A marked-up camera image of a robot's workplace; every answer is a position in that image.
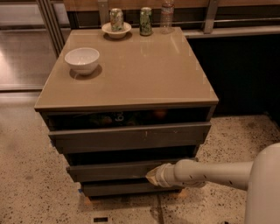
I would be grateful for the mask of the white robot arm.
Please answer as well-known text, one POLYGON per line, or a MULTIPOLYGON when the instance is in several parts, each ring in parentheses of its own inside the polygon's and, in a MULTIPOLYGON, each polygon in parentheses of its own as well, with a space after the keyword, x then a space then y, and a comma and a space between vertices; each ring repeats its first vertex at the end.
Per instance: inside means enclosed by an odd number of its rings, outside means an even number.
POLYGON ((250 162, 206 164, 182 159, 148 171, 154 186, 196 187, 204 182, 247 192, 245 224, 280 224, 280 143, 263 149, 250 162))

